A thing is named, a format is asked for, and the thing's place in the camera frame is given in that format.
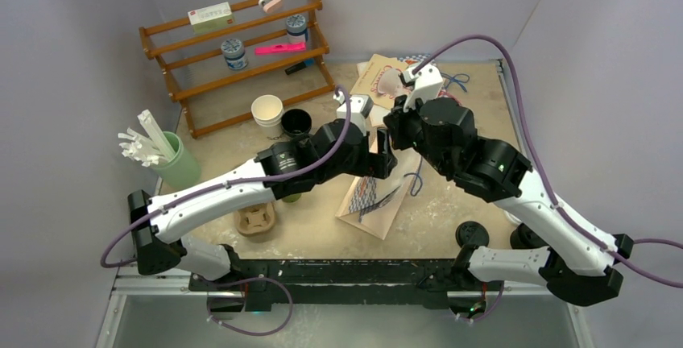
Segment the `blue string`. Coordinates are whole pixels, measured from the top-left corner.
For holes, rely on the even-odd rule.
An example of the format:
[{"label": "blue string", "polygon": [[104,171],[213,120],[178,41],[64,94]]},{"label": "blue string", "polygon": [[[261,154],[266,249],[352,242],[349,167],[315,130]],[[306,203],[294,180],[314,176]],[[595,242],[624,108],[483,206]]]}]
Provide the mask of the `blue string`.
[{"label": "blue string", "polygon": [[467,82],[470,82],[470,75],[469,74],[465,74],[463,72],[460,72],[460,73],[451,77],[450,75],[442,72],[441,76],[448,80],[448,82],[444,85],[444,89],[448,90],[448,87],[450,86],[450,84],[455,83],[458,86],[460,86],[460,88],[462,89],[463,92],[467,93],[467,88],[465,87],[465,84]]},{"label": "blue string", "polygon": [[[418,193],[422,190],[422,185],[424,184],[422,182],[422,176],[420,176],[420,170],[422,169],[422,157],[420,157],[420,163],[417,165],[417,171],[415,172],[408,172],[404,176],[414,176],[415,179],[412,181],[412,185],[410,186],[410,196],[411,197],[416,197]],[[415,189],[415,186],[417,182],[420,182],[420,187]]]}]

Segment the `jar lid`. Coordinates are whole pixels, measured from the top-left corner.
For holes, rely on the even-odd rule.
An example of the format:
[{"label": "jar lid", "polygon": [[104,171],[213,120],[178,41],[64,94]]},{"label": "jar lid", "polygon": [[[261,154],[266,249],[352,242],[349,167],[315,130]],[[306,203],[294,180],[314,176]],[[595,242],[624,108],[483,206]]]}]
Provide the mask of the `jar lid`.
[{"label": "jar lid", "polygon": [[306,24],[306,18],[302,14],[288,16],[287,19],[285,19],[284,24],[287,26],[287,31],[295,34],[306,30],[306,27],[308,26]]},{"label": "jar lid", "polygon": [[224,56],[241,55],[244,52],[244,44],[241,40],[233,38],[228,39],[221,44],[221,50]]}]

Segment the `wooden shelf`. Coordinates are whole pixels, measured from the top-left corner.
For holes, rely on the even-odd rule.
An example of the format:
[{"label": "wooden shelf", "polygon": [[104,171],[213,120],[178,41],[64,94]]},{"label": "wooden shelf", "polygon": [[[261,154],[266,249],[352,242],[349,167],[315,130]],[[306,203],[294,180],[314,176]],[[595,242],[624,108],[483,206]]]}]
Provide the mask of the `wooden shelf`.
[{"label": "wooden shelf", "polygon": [[[166,82],[166,87],[168,90],[168,96],[174,101],[174,102],[179,102],[180,105],[183,107],[183,114],[185,115],[185,118],[188,121],[188,127],[190,130],[190,134],[192,135],[193,138],[197,138],[201,135],[206,135],[208,133],[211,133],[215,130],[234,125],[239,122],[246,121],[251,118],[251,112],[247,112],[244,114],[240,114],[239,116],[235,116],[232,118],[228,118],[225,121],[217,122],[213,125],[210,126],[205,126],[201,128],[196,128],[194,125],[194,121],[192,120],[192,113],[190,112],[189,105],[188,105],[188,99],[191,97],[194,97],[199,94],[203,94],[215,89],[219,89],[223,86],[227,86],[230,84],[233,84],[238,81],[245,80],[247,78],[255,77],[258,76],[259,74],[263,73],[268,73],[273,70],[277,70],[280,68],[284,68],[286,66],[291,66],[293,64],[296,64],[298,62],[301,62],[303,60],[308,60],[313,58],[318,66],[318,68],[321,70],[321,73],[323,77],[325,78],[325,81],[327,82],[326,86],[323,86],[322,88],[311,90],[306,93],[302,93],[300,95],[297,95],[295,97],[291,97],[289,99],[283,100],[283,104],[285,105],[291,105],[297,102],[302,102],[305,100],[308,100],[309,98],[312,97],[317,97],[319,95],[322,95],[327,92],[331,92],[334,89],[334,81],[332,79],[332,76],[329,74],[329,71],[325,67],[325,62],[322,59],[322,56],[324,54],[329,53],[329,45],[327,44],[327,39],[325,39],[325,36],[322,34],[322,31],[320,29],[320,26],[317,23],[317,18],[316,18],[316,10],[322,10],[322,1],[321,0],[309,0],[310,2],[308,4],[305,4],[303,6],[297,7],[292,10],[287,10],[287,11],[282,11],[277,14],[270,14],[263,16],[262,18],[251,20],[249,22],[244,22],[244,23],[238,23],[235,24],[234,26],[227,27],[221,30],[216,30],[212,31],[206,34],[202,35],[197,35],[193,36],[191,38],[187,38],[181,41],[177,41],[174,43],[167,44],[165,46],[159,46],[156,47],[154,43],[151,40],[151,36],[154,34],[159,34],[163,33],[166,31],[174,30],[180,27],[186,27],[189,26],[190,21],[188,17],[184,17],[182,19],[176,19],[172,20],[171,22],[167,23],[162,23],[156,26],[152,27],[140,27],[139,32],[140,32],[140,42],[142,43],[143,46],[143,51],[145,53],[145,56],[147,56],[148,59],[150,60],[156,60],[157,63],[159,64],[159,67],[161,68],[161,72],[164,75],[164,80]],[[259,0],[246,0],[244,2],[239,2],[235,4],[230,4],[230,9],[233,12],[239,11],[239,10],[244,10],[246,8],[250,8],[253,6],[257,6],[259,4]],[[221,79],[215,80],[215,81],[210,81],[202,85],[197,85],[194,86],[190,89],[182,89],[176,78],[172,74],[172,70],[177,69],[177,68],[182,68],[184,66],[187,66],[189,64],[195,64],[197,62],[201,62],[203,60],[207,60],[209,58],[213,58],[215,56],[220,56],[222,55],[221,49],[217,48],[214,50],[210,50],[208,52],[203,52],[201,54],[197,54],[195,56],[190,56],[188,58],[184,58],[182,60],[177,60],[171,63],[167,63],[166,60],[162,57],[164,53],[168,52],[173,52],[176,50],[179,50],[181,48],[186,48],[189,46],[193,46],[196,44],[200,44],[202,42],[206,42],[211,39],[217,39],[225,35],[232,34],[234,32],[238,31],[243,31],[252,27],[257,27],[266,23],[274,22],[277,20],[285,19],[288,16],[291,15],[296,15],[296,14],[308,14],[308,34],[310,35],[310,45],[312,46],[311,49],[307,50],[306,52],[302,52],[301,54],[296,54],[294,56],[287,56],[283,58],[282,60],[277,60],[276,62],[272,62],[270,64],[265,64],[262,66],[258,66],[256,68],[250,68],[249,70],[242,70],[239,72],[236,72],[230,76],[223,77]],[[266,35],[261,35],[256,38],[248,39],[243,41],[244,47],[248,48],[249,46],[253,46],[255,44],[260,44],[263,42],[267,42],[268,40],[279,38],[282,36],[285,36],[287,34],[286,30],[279,30],[275,32],[271,32]]]}]

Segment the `white cup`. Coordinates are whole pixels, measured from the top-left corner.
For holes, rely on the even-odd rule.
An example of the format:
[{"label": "white cup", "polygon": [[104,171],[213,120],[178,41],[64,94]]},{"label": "white cup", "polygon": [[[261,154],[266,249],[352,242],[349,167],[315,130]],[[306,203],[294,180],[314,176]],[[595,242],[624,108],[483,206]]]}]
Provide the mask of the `white cup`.
[{"label": "white cup", "polygon": [[269,139],[277,139],[282,135],[283,114],[282,100],[271,94],[256,98],[251,103],[251,115]]}]

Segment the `pink marker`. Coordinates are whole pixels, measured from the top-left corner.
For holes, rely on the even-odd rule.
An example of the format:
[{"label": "pink marker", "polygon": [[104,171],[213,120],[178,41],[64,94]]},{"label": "pink marker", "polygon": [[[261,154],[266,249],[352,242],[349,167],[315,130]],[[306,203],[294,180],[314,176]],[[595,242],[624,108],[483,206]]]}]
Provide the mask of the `pink marker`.
[{"label": "pink marker", "polygon": [[266,54],[276,54],[279,52],[305,52],[306,43],[294,43],[294,44],[274,44],[272,46],[263,46],[262,48],[255,48],[254,54],[257,56],[264,56]]}]

